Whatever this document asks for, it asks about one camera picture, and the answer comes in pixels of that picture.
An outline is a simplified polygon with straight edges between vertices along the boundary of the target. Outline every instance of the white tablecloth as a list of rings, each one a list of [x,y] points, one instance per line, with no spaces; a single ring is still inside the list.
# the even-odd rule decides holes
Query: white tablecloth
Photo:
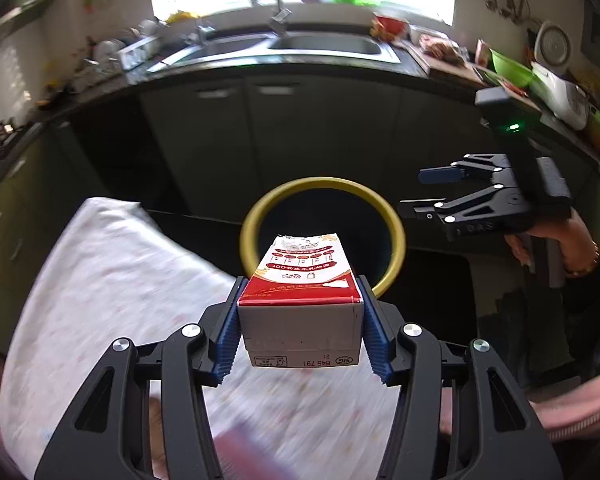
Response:
[[[7,357],[0,430],[24,475],[33,479],[64,410],[114,339],[165,339],[224,301],[233,282],[162,235],[138,204],[87,200],[40,272]],[[249,428],[299,479],[373,479],[398,391],[372,374],[364,348],[360,363],[253,368],[240,343],[232,373],[205,389],[212,433]]]

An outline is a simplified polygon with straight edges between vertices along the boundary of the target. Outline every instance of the kitchen counter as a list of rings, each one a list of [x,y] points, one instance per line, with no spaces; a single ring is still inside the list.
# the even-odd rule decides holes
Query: kitchen counter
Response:
[[[91,107],[120,96],[135,94],[140,89],[145,91],[185,82],[202,82],[244,76],[300,74],[346,76],[436,94],[466,104],[474,102],[475,89],[428,78],[410,54],[398,48],[394,48],[394,50],[400,59],[401,63],[399,64],[349,57],[271,54],[212,60],[174,67],[160,72],[147,72],[149,67],[164,58],[164,56],[157,56],[129,72],[85,90],[52,112],[37,112],[34,115],[34,126],[23,134],[20,139],[16,140],[17,145],[0,161],[0,181],[5,177],[8,168],[17,160],[20,153],[42,131],[41,123],[59,122],[78,108]],[[584,143],[573,130],[555,119],[546,108],[543,110],[541,124],[545,128],[542,128],[540,134],[586,158],[600,175],[600,156]]]

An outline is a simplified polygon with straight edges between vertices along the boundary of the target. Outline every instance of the black sleeve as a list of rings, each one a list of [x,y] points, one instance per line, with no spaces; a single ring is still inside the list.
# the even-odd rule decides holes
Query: black sleeve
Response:
[[[600,375],[600,265],[562,288],[564,331],[582,381]]]

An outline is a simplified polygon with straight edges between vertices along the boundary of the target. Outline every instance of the red bowl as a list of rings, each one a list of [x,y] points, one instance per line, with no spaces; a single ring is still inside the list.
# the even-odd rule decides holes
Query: red bowl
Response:
[[[376,20],[384,27],[384,30],[389,34],[395,34],[396,36],[400,36],[408,25],[408,23],[403,20],[390,18],[389,16],[378,16],[377,14]]]

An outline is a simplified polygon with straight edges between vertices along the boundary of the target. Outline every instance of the yellow rim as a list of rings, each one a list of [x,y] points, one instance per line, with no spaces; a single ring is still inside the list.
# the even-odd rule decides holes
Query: yellow rim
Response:
[[[244,219],[242,230],[240,231],[240,258],[242,259],[244,270],[251,276],[260,263],[260,257],[258,256],[258,234],[267,213],[281,200],[308,189],[339,189],[353,193],[371,204],[382,215],[391,235],[391,260],[389,261],[389,266],[384,276],[374,285],[376,298],[382,296],[398,276],[407,252],[407,237],[404,233],[400,217],[394,211],[394,208],[375,191],[357,182],[333,176],[310,176],[292,180],[291,182],[282,184],[282,186],[278,186],[276,189],[272,189],[255,203]]]

